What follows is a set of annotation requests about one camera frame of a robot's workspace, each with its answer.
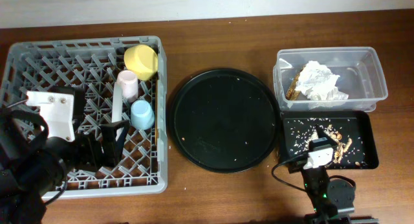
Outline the blue plastic cup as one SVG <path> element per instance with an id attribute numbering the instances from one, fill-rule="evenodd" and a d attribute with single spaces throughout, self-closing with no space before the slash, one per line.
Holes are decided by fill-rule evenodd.
<path id="1" fill-rule="evenodd" d="M 155 123 L 155 114 L 146 100 L 137 100 L 131 106 L 131 125 L 135 129 L 147 130 Z"/>

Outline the grey round plate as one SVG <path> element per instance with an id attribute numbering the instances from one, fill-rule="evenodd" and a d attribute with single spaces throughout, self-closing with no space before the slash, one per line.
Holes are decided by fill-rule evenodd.
<path id="1" fill-rule="evenodd" d="M 122 106 L 123 106 L 123 96 L 122 88 L 119 84 L 114 84 L 113 90 L 113 107 L 112 107 L 112 123 L 122 120 Z"/>

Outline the pink plastic cup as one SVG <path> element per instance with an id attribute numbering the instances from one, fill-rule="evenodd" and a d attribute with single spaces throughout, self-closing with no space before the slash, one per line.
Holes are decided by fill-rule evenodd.
<path id="1" fill-rule="evenodd" d="M 123 70 L 118 73 L 116 83 L 122 88 L 122 96 L 128 102 L 138 99 L 138 78 L 130 70 Z"/>

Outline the wooden chopstick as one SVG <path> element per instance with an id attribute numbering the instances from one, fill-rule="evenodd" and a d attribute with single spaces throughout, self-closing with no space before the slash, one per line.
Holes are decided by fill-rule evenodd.
<path id="1" fill-rule="evenodd" d="M 155 146 L 158 149 L 158 124 L 157 124 L 157 120 L 158 120 L 158 80 L 155 82 L 155 105 L 154 105 L 154 114 L 155 114 Z"/>

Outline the yellow bowl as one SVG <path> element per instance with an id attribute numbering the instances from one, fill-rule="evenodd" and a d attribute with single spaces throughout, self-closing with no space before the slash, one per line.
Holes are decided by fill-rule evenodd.
<path id="1" fill-rule="evenodd" d="M 150 80 L 158 71 L 158 55 L 148 45 L 128 48 L 124 54 L 127 70 L 136 74 L 139 80 Z"/>

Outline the brown snack wrapper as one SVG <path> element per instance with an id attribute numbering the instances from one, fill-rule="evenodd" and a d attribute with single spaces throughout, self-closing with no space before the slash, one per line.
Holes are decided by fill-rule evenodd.
<path id="1" fill-rule="evenodd" d="M 302 67 L 302 69 L 295 75 L 292 83 L 290 84 L 289 88 L 287 89 L 285 98 L 287 100 L 296 100 L 300 94 L 300 91 L 296 90 L 297 82 L 299 80 L 300 74 L 303 71 L 305 67 Z"/>

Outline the white paper napkin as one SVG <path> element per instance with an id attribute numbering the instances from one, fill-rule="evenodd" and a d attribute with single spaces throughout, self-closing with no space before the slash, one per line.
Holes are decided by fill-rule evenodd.
<path id="1" fill-rule="evenodd" d="M 328 66 L 308 61 L 294 82 L 294 91 L 313 101 L 347 100 L 349 95 L 336 86 L 339 78 Z"/>

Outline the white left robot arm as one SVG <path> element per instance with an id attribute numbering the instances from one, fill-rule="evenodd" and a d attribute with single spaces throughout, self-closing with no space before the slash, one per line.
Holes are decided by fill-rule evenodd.
<path id="1" fill-rule="evenodd" d="M 116 166 L 130 123 L 100 126 L 103 139 L 78 134 L 74 141 L 49 136 L 45 120 L 35 113 L 1 109 L 1 222 L 41 223 L 47 206 L 57 200 L 42 197 L 68 185 L 73 169 L 99 170 Z"/>

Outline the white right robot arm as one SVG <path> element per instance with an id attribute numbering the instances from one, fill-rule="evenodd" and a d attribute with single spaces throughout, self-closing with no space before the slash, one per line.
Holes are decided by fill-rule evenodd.
<path id="1" fill-rule="evenodd" d="M 305 215 L 304 222 L 350 223 L 356 183 L 341 175 L 328 175 L 325 166 L 333 161 L 338 143 L 319 126 L 316 133 L 317 138 L 309 142 L 308 150 L 289 163 L 290 173 L 301 173 L 304 191 L 314 208 L 313 214 Z"/>

